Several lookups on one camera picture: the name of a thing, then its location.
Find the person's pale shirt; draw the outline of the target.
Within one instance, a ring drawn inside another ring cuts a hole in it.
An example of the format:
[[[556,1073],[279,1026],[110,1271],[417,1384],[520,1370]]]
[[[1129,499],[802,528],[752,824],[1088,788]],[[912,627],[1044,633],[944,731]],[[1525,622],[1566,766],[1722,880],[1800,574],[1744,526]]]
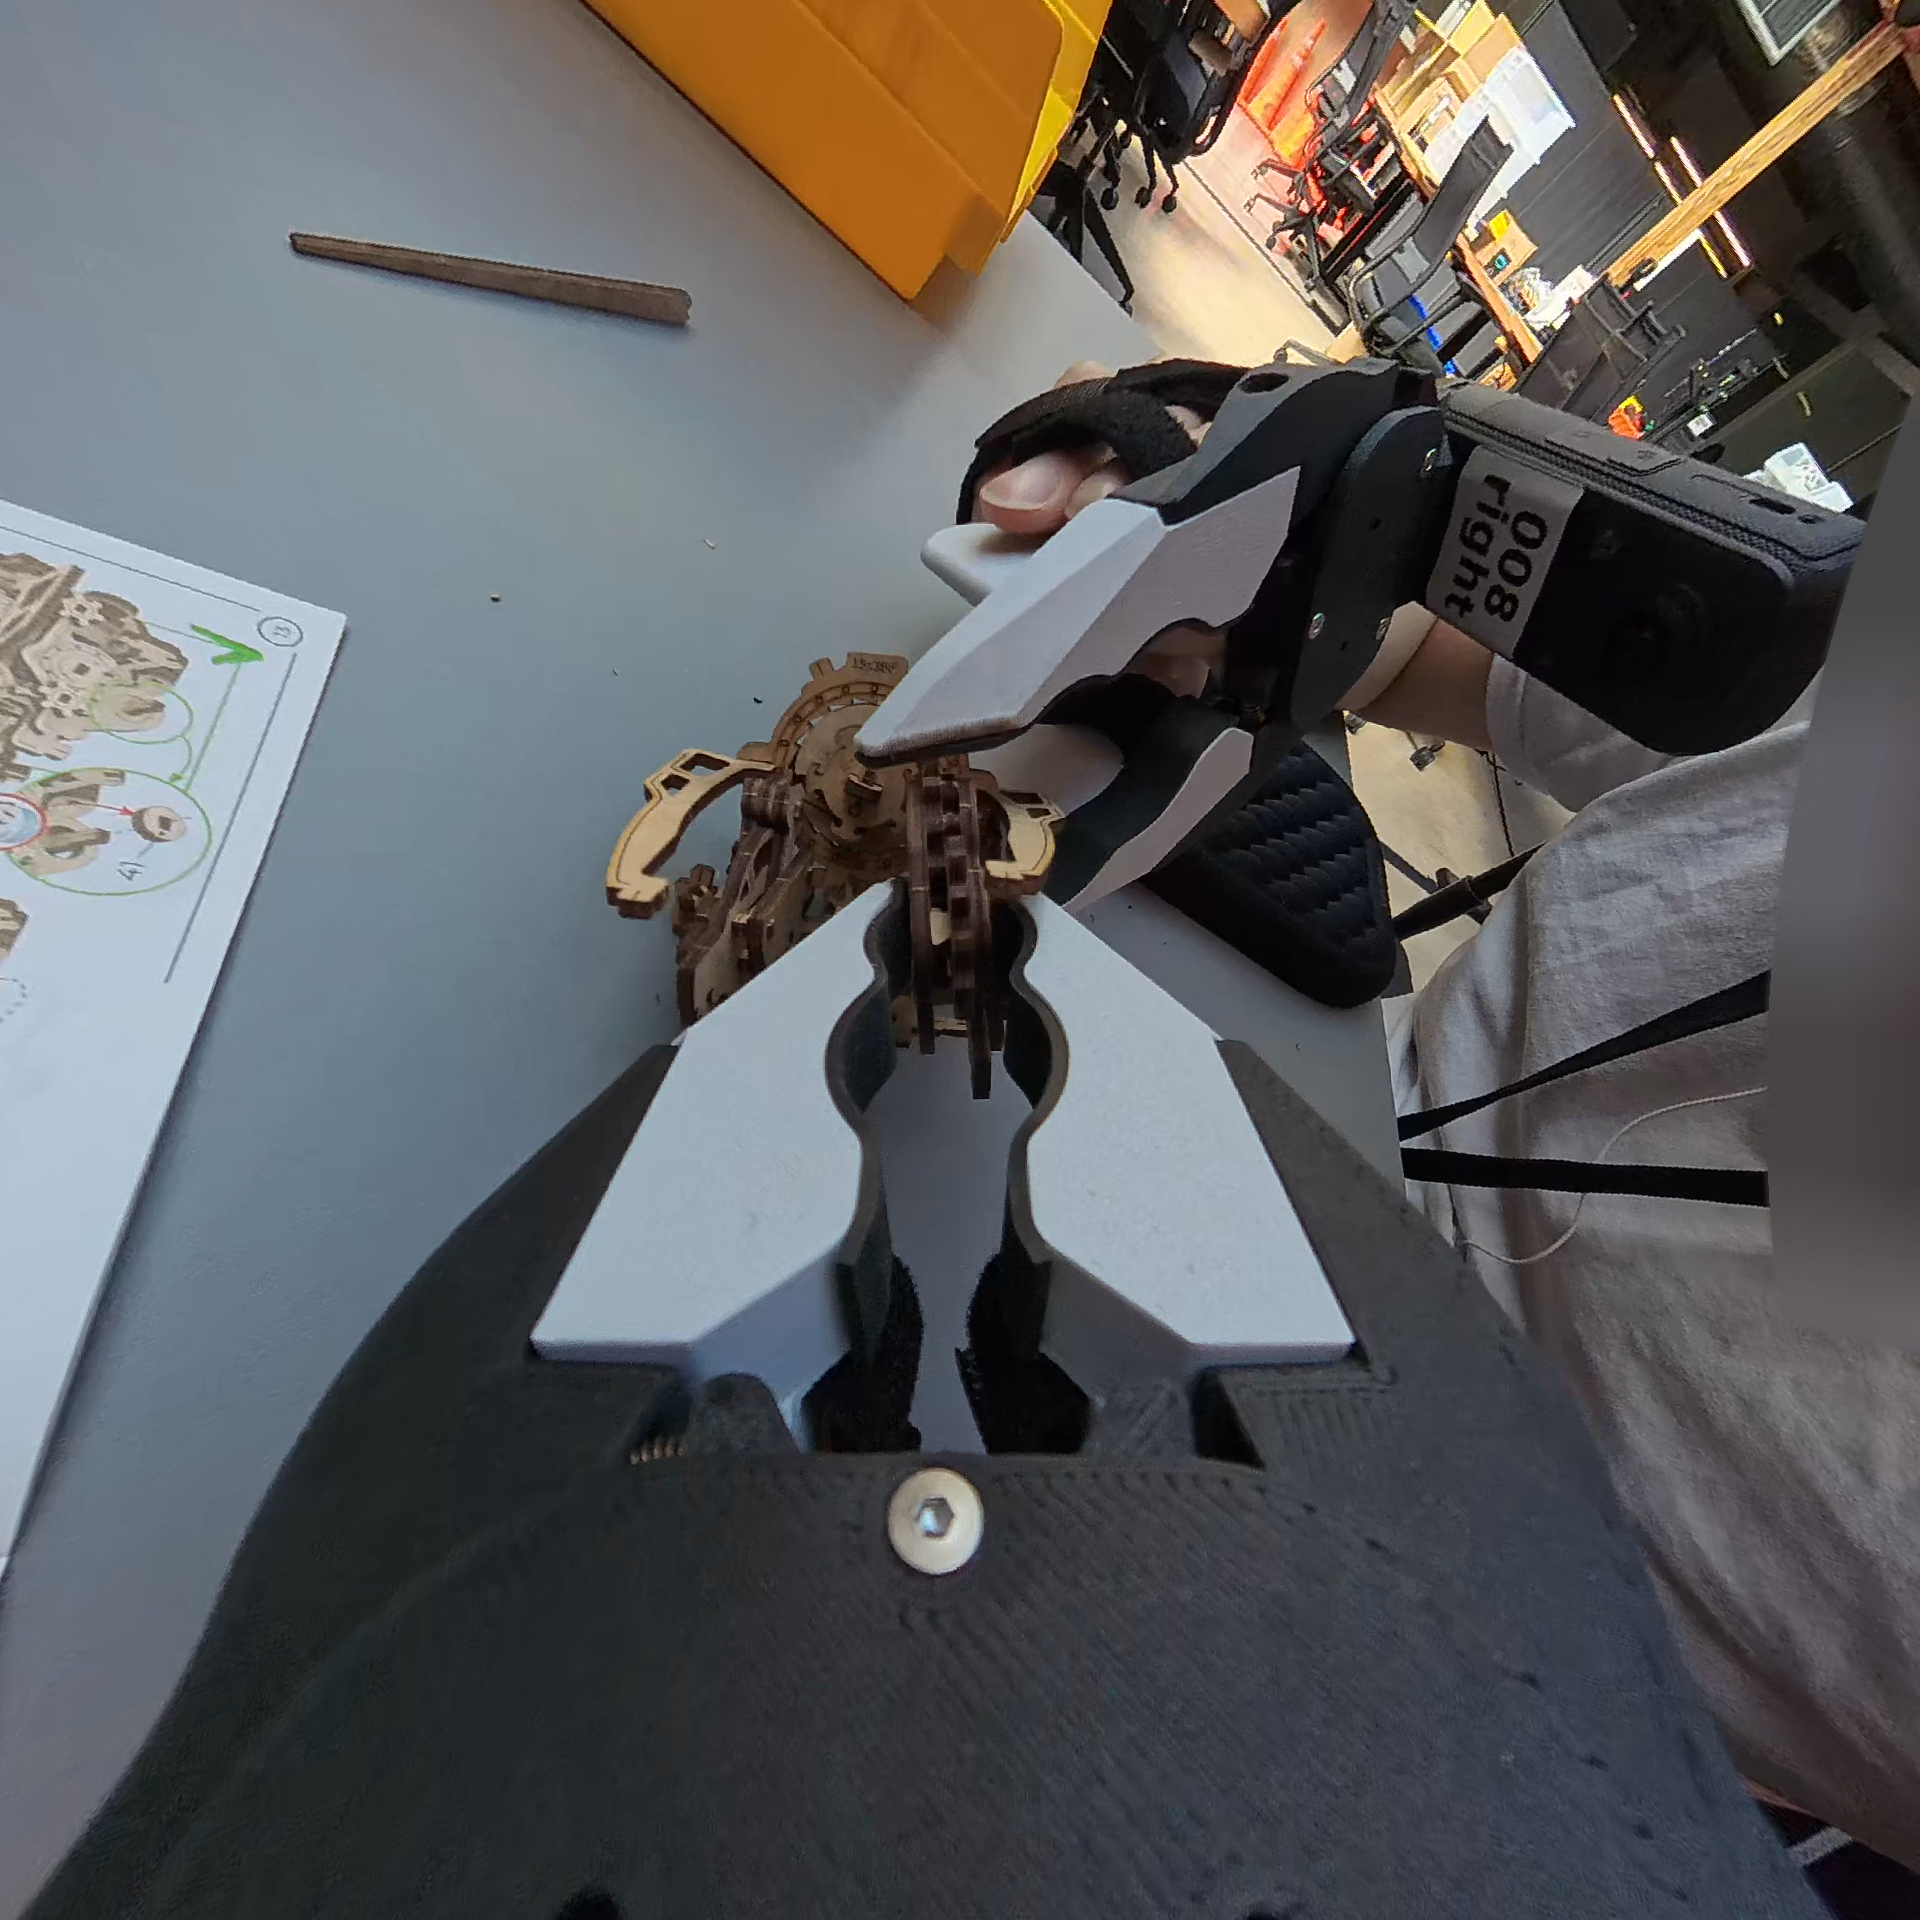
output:
[[[1497,660],[1492,752],[1569,824],[1386,1004],[1398,1111],[1517,1084],[1764,972],[1810,708],[1670,759]],[[1916,1359],[1783,1312],[1760,1210],[1413,1199],[1584,1406],[1741,1775],[1916,1868]]]

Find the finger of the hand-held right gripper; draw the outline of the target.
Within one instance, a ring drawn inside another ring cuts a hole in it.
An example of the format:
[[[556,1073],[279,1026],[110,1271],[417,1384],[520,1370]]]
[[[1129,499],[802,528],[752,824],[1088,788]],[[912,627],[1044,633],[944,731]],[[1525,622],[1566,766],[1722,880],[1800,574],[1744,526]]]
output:
[[[1053,830],[1042,897],[1069,913],[1144,880],[1257,780],[1257,736],[1198,698],[1096,698],[1071,720],[1117,766]]]
[[[855,736],[863,761],[1000,746],[1069,689],[1122,675],[1174,627],[1226,630],[1252,607],[1290,522],[1285,470],[1168,522],[1108,497],[1022,560],[917,660]]]

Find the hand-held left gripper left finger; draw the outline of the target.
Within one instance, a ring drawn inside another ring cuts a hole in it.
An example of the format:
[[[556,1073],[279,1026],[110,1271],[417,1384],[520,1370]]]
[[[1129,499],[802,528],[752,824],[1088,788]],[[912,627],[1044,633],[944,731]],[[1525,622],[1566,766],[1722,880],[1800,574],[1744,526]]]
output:
[[[749,1376],[789,1428],[872,1359],[894,1246],[869,1106],[896,1070],[897,888],[872,886],[687,1030],[533,1342]]]

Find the yellow plastic bin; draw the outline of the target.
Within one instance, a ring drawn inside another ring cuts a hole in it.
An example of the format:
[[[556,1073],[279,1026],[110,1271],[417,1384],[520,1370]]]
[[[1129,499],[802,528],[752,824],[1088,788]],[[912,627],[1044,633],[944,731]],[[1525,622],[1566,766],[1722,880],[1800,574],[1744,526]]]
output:
[[[1055,160],[1108,2],[591,2],[900,300],[981,275]]]

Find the person's right forearm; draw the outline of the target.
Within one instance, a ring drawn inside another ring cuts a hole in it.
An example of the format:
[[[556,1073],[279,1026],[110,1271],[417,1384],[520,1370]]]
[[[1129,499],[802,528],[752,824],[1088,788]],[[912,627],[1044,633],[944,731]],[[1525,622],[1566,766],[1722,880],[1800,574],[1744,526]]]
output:
[[[1401,609],[1345,708],[1511,766],[1567,810],[1548,847],[1556,856],[1606,844],[1633,871],[1670,863],[1695,880],[1741,870],[1775,886],[1816,691],[1813,680],[1728,751],[1656,752],[1445,620]]]

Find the person's right hand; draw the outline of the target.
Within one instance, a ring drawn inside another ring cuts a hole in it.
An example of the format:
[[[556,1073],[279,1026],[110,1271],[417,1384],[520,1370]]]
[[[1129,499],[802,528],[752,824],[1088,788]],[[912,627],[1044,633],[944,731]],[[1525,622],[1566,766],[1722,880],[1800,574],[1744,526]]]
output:
[[[1046,540],[1129,483],[1103,444],[1044,451],[986,471],[974,487],[969,519],[1012,540]]]

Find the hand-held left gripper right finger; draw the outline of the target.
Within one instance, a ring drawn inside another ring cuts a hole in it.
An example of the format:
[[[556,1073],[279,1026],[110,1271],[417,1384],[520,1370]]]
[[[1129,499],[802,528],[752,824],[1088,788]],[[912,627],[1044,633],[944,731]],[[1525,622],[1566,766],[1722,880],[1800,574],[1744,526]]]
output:
[[[1356,1331],[1220,1036],[1057,904],[1022,905],[1000,1248],[1017,1339],[1095,1408],[1348,1361]]]

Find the wooden beam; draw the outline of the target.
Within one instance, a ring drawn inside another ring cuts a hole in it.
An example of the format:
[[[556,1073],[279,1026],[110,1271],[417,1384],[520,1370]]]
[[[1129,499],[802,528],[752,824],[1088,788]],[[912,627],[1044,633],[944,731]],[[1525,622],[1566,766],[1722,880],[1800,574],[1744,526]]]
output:
[[[1788,108],[1775,113],[1728,160],[1695,183],[1638,240],[1622,247],[1602,273],[1618,292],[1655,275],[1674,252],[1688,247],[1700,231],[1752,185],[1774,162],[1788,156],[1810,131],[1847,105],[1895,62],[1916,65],[1917,28],[1886,16],[1854,42],[1844,56],[1804,88]]]

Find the white instruction booklet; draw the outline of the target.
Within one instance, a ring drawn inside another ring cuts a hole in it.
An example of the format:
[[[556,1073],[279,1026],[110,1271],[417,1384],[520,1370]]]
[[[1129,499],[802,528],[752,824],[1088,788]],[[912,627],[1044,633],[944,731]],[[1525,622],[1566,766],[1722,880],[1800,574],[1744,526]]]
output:
[[[2,1561],[345,615],[2,508]]]

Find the tapered dark wooden stick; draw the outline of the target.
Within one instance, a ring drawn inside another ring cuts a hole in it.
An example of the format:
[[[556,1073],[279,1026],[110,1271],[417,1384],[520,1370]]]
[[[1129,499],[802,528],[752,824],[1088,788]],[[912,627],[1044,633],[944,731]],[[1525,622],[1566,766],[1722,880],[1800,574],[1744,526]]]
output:
[[[687,291],[670,284],[560,273],[513,260],[455,256],[312,231],[292,231],[288,244],[300,256],[407,280],[452,284],[474,292],[574,306],[673,329],[684,329],[690,323]]]

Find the wooden gear model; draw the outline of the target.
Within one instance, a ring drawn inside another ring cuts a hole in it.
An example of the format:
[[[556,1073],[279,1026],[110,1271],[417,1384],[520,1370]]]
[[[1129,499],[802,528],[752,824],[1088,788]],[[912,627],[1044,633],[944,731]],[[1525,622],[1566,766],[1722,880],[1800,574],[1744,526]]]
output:
[[[630,920],[666,915],[678,1019],[697,1024],[857,897],[896,888],[896,1043],[964,1043],[984,1098],[1009,1000],[997,918],[1039,892],[1065,817],[964,754],[866,763],[857,735],[902,678],[900,657],[820,658],[768,738],[648,775],[607,902]]]

